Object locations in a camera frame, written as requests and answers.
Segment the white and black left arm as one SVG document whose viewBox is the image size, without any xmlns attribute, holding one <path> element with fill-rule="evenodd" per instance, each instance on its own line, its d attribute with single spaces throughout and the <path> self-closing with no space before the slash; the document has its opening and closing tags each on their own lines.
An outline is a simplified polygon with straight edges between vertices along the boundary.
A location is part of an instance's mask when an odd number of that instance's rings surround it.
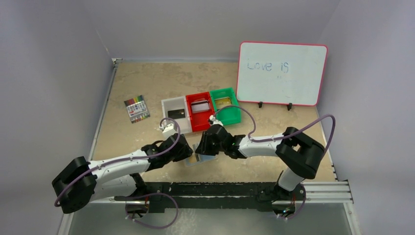
<svg viewBox="0 0 415 235">
<path fill-rule="evenodd" d="M 155 141 L 115 158 L 87 161 L 73 159 L 52 181 L 57 198 L 54 206 L 65 214 L 85 207 L 89 202 L 113 196 L 132 196 L 141 173 L 159 169 L 193 154 L 183 134 Z"/>
</svg>

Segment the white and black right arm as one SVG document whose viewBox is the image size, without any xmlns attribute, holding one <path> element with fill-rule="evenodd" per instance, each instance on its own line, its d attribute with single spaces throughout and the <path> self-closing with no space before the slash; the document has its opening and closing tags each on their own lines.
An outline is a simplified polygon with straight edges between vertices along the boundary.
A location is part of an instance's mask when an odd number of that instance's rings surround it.
<svg viewBox="0 0 415 235">
<path fill-rule="evenodd" d="M 277 181 L 285 191 L 293 191 L 305 179 L 314 179 L 325 154 L 325 147 L 295 127 L 285 132 L 251 140 L 247 135 L 232 135 L 215 124 L 202 133 L 195 153 L 215 156 L 223 152 L 232 159 L 256 156 L 279 157 L 287 166 Z"/>
</svg>

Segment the black card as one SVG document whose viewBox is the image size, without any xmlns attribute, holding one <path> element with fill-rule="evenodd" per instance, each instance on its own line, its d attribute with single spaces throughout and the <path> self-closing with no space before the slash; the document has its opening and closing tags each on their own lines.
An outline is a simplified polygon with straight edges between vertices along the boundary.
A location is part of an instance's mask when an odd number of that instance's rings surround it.
<svg viewBox="0 0 415 235">
<path fill-rule="evenodd" d="M 185 109 L 169 110 L 167 116 L 171 119 L 181 119 L 186 117 L 186 112 Z"/>
</svg>

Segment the white card with stripe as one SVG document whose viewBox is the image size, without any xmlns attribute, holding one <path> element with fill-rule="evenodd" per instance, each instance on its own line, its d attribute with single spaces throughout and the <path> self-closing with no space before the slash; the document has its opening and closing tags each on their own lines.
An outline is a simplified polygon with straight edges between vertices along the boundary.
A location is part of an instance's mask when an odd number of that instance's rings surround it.
<svg viewBox="0 0 415 235">
<path fill-rule="evenodd" d="M 210 110 L 210 105 L 209 105 L 209 102 L 207 100 L 192 102 L 190 104 L 190 107 L 191 107 L 192 113 L 194 113 L 194 114 Z"/>
</svg>

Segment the red plastic bin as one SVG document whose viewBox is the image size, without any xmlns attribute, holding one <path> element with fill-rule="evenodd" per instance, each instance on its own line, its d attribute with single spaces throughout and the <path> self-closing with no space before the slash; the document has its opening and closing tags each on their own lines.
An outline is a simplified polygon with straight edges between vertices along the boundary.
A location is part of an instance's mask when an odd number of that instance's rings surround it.
<svg viewBox="0 0 415 235">
<path fill-rule="evenodd" d="M 205 131 L 210 127 L 208 119 L 214 114 L 214 107 L 209 92 L 189 94 L 185 96 L 189 111 L 190 125 L 193 132 Z M 210 105 L 210 110 L 200 113 L 192 113 L 190 104 L 192 102 L 207 100 Z"/>
</svg>

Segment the green plastic bin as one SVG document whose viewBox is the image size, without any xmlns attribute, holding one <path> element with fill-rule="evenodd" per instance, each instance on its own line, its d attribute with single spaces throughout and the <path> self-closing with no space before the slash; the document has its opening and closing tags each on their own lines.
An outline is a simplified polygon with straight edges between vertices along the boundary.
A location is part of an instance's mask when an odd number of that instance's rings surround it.
<svg viewBox="0 0 415 235">
<path fill-rule="evenodd" d="M 214 100 L 218 98 L 230 97 L 232 105 L 235 105 L 235 106 L 239 105 L 236 99 L 235 92 L 232 87 L 218 89 L 218 90 L 211 90 L 209 93 L 210 93 L 210 97 L 211 97 L 215 111 L 218 111 L 218 110 L 216 109 Z M 237 124 L 241 122 L 241 110 L 235 107 L 226 108 L 220 111 L 216 115 L 216 118 L 219 119 L 224 125 Z"/>
</svg>

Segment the pack of coloured markers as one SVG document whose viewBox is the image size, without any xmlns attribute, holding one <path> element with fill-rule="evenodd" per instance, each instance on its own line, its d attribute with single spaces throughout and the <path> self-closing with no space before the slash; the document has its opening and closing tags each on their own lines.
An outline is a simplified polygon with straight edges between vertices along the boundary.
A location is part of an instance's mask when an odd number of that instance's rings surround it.
<svg viewBox="0 0 415 235">
<path fill-rule="evenodd" d="M 136 123 L 150 117 L 150 112 L 143 95 L 125 100 L 124 105 L 131 123 Z"/>
</svg>

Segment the pink framed whiteboard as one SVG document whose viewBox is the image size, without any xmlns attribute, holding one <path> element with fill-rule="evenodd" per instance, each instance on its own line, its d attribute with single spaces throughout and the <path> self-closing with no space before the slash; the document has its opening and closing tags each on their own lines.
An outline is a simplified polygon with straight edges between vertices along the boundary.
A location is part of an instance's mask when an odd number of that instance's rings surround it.
<svg viewBox="0 0 415 235">
<path fill-rule="evenodd" d="M 315 106 L 320 99 L 328 46 L 242 42 L 236 98 L 240 102 Z"/>
</svg>

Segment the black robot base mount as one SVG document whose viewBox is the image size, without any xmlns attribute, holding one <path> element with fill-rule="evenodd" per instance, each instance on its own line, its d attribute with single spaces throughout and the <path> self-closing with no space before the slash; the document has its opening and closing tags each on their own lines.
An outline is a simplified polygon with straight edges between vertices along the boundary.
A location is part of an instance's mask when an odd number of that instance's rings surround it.
<svg viewBox="0 0 415 235">
<path fill-rule="evenodd" d="M 298 184 L 285 191 L 275 182 L 147 182 L 141 181 L 128 196 L 117 195 L 116 201 L 142 201 L 150 212 L 180 209 L 252 209 L 259 212 L 293 214 L 296 203 L 305 200 L 306 191 Z"/>
</svg>

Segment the aluminium frame rail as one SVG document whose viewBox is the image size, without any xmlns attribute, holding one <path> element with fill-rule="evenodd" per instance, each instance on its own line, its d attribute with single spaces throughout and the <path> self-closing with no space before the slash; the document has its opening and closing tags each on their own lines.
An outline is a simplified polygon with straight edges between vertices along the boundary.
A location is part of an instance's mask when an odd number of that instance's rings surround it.
<svg viewBox="0 0 415 235">
<path fill-rule="evenodd" d="M 344 203 L 352 200 L 350 187 L 347 182 L 305 182 L 306 203 Z M 113 197 L 106 197 L 92 202 L 118 202 Z"/>
</svg>

